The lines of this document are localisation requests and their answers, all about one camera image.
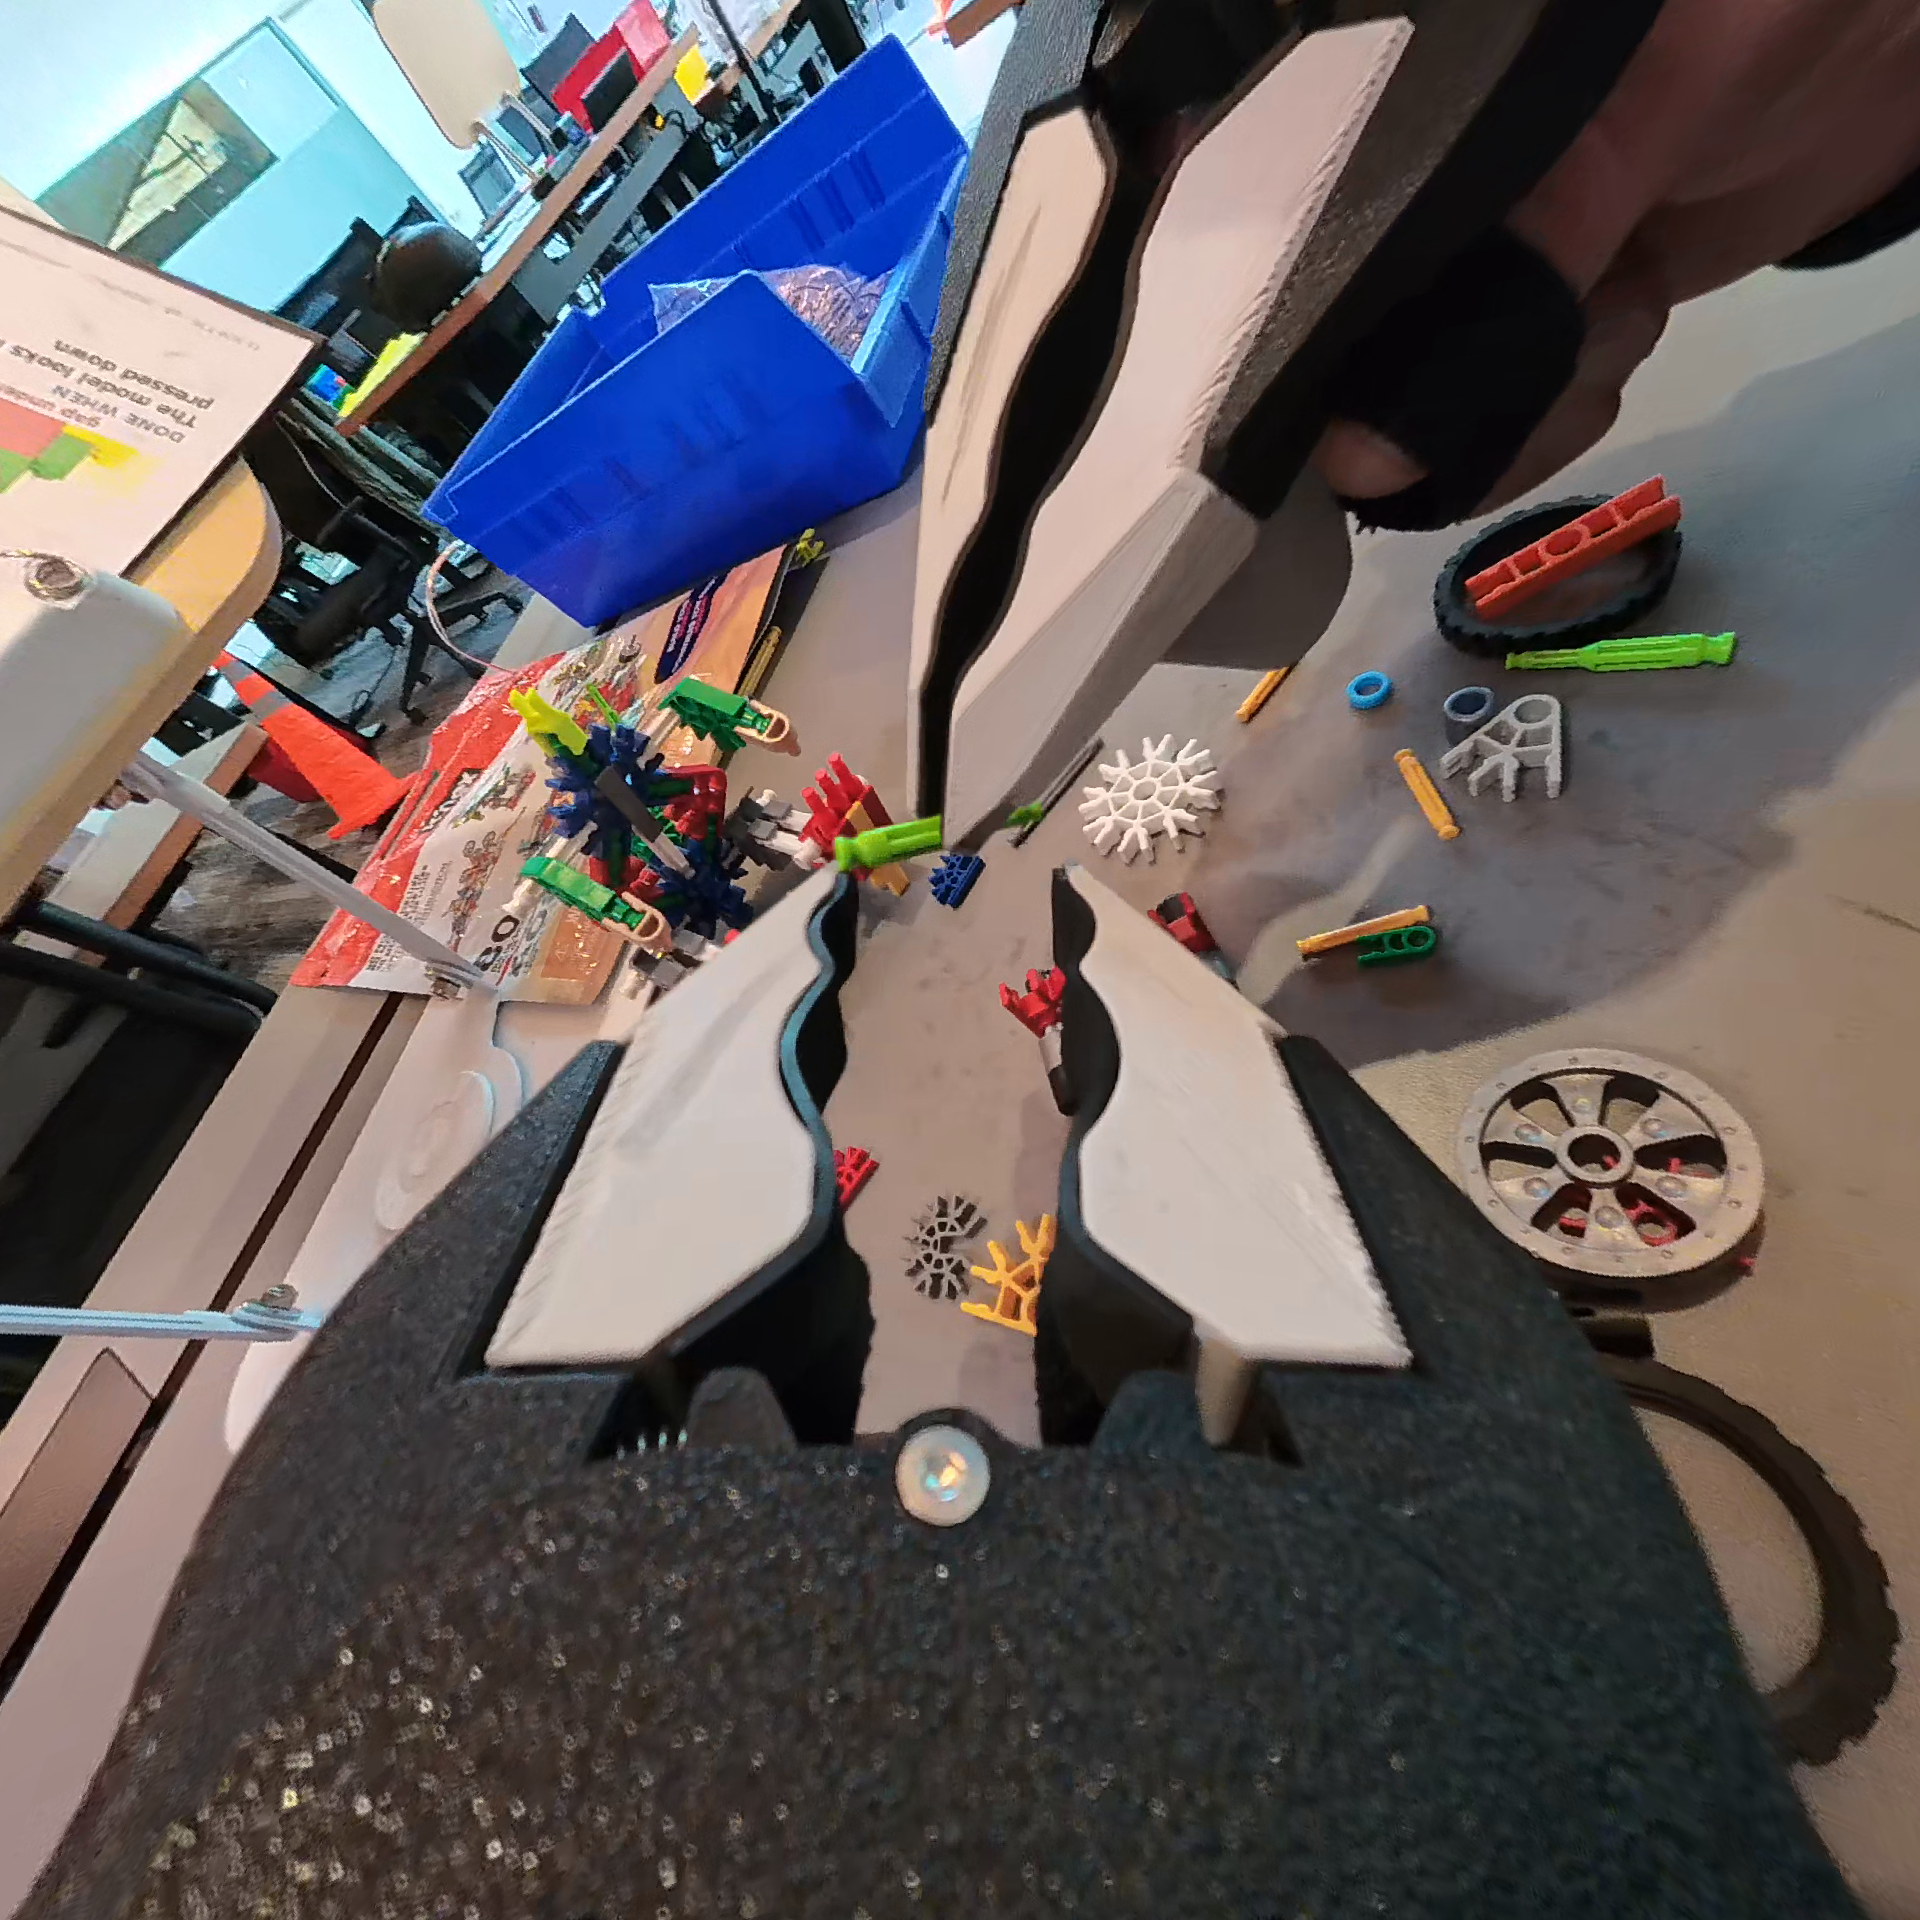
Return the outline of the orange traffic cone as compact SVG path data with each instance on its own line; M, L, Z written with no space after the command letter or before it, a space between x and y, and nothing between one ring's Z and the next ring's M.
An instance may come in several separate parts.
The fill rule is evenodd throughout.
M226 678L237 704L250 712L250 723L267 735L285 763L278 774L300 786L300 800L315 794L335 815L327 838L380 831L407 800L415 790L407 781L388 774L352 735L305 706L295 694L267 681L250 660L220 650L215 674Z

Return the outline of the yellow connector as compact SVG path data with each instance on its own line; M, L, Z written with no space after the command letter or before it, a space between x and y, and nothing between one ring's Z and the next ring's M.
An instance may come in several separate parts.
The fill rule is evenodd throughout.
M1057 1251L1057 1217L1039 1215L1039 1224L1016 1224L1016 1251L1007 1251L996 1239L985 1241L985 1262L971 1262L971 1277L992 1287L992 1299L960 1299L960 1316L992 1331L1012 1331L1035 1341L1039 1331L1039 1283L1048 1262Z

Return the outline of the lime green plastic rod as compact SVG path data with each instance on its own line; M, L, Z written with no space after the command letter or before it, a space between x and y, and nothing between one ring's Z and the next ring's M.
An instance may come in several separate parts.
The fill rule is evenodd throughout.
M946 819L926 815L908 822L876 822L863 803L843 809L843 833L835 833L828 860L840 877L877 877L906 860L946 856Z
M1508 674L1691 674L1730 668L1739 633L1595 638L1581 645L1508 650Z

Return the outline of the red connector and shaft assembly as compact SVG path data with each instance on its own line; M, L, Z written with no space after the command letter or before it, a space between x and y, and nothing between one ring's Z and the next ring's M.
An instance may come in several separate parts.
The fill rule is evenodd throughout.
M1201 911L1192 903L1192 897L1169 897L1154 903L1154 921L1187 951L1196 957L1211 976L1224 976L1228 985L1238 985L1238 969L1234 960L1224 957L1224 943L1211 940L1211 924L1201 921ZM1048 1067L1048 1092L1057 1100L1062 1119L1077 1119L1077 1089L1069 1089L1069 1074L1068 1074L1068 1029L1062 1029L1062 1001L1068 1001L1068 969L1049 966L1049 969L1025 969L1025 985L1001 985L1001 1005L1019 1023L1019 1029L1031 1029L1031 1040L1039 1045L1039 1067Z

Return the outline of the person's right hand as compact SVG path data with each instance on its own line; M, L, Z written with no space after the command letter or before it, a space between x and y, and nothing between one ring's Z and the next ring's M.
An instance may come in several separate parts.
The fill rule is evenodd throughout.
M1502 245L1376 331L1312 470L1371 532L1546 484L1682 302L1913 238L1913 167L1913 0L1663 3Z

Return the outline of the orange ladder connector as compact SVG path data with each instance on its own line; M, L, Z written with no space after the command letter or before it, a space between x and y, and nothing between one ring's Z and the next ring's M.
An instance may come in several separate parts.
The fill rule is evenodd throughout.
M1589 570L1595 560L1614 560L1644 539L1679 532L1679 519L1682 519L1682 499L1666 497L1663 473L1651 473L1552 525L1546 538L1491 560L1486 570L1464 575L1464 601L1480 623L1508 617L1528 606L1532 597L1539 597L1546 589L1561 589Z

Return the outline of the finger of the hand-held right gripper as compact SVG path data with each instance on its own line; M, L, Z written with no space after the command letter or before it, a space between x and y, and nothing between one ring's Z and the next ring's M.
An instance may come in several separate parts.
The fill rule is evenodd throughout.
M948 699L948 844L1035 800L1259 550L1261 519L1201 482L1201 438L1408 43L1400 16L1310 37L1171 167L1118 372Z
M1025 786L1012 723L967 745L960 681L1012 614L1031 519L1106 386L1140 215L1145 180L1084 103L1019 133L921 467L908 794L946 822L996 822Z

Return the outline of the silver wheel hub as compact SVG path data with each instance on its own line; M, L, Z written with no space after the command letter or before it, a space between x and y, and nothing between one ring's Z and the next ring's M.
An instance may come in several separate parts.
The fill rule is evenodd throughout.
M1663 1295L1733 1270L1761 1228L1761 1153L1755 1128L1691 1074L1573 1045L1491 1077L1462 1128L1457 1164L1472 1201L1558 1283ZM1567 1188L1644 1185L1691 1235L1666 1250L1561 1241L1546 1217Z

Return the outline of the black office chair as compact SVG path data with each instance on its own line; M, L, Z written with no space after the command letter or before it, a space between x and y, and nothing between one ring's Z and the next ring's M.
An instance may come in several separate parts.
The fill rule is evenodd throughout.
M295 390L247 438L242 462L278 511L285 560L256 633L300 668L325 668L361 638L404 645L400 712L419 723L427 650L478 668L448 633L514 606L514 580L426 519L407 492L426 470L388 445L352 445L320 392Z

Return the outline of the printed instruction sheet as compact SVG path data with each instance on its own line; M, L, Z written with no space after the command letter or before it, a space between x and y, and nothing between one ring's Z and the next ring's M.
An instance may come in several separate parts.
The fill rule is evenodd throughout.
M315 361L320 334L104 255L3 192L3 556L133 575Z

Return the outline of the white triangular connector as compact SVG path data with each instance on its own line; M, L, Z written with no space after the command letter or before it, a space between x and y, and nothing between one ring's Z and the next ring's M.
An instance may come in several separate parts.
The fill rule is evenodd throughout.
M1472 800L1495 786L1502 803L1516 803L1528 774L1539 774L1546 800L1561 800L1567 723L1546 694L1508 704L1438 760L1438 781L1464 781Z

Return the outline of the clear plastic bag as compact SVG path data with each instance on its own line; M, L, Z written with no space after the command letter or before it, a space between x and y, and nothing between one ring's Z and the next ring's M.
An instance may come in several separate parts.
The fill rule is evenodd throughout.
M799 269L764 269L759 279L843 363L856 363L893 272L856 272L856 269L828 269L828 261L799 261Z

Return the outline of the black furniture frame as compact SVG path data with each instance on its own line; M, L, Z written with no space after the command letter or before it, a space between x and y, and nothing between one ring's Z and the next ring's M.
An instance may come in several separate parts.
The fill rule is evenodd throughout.
M0 969L0 1299L81 1311L278 997L43 902Z

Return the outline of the black rubber tyre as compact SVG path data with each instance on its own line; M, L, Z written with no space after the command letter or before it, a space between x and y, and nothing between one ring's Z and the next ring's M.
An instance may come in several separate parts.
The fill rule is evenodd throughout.
M1435 633L1472 650L1472 658L1508 658L1528 645L1581 645L1595 638L1625 638L1648 614L1666 601L1666 589L1682 560L1682 519L1679 532L1644 539L1614 560L1595 560L1589 570L1546 589L1528 606L1480 623L1464 601L1464 575L1486 570L1491 560L1523 550L1528 539L1546 538L1552 525L1581 518L1608 497L1567 497L1546 508L1510 511L1491 519L1472 544L1462 544L1438 575L1435 575Z
M1820 1638L1802 1669L1768 1689L1761 1702L1795 1766L1833 1766L1874 1735L1901 1679L1894 1658L1903 1638L1884 1561L1868 1549L1858 1513L1761 1409L1663 1367L1644 1316L1574 1305L1573 1319L1637 1409L1666 1414L1743 1462L1802 1535Z

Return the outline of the blue plastic storage bin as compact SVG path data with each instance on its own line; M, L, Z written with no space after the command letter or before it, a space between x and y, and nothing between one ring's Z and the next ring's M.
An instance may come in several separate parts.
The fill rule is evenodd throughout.
M863 51L565 316L426 518L594 626L899 484L971 149ZM856 363L764 269L893 272Z

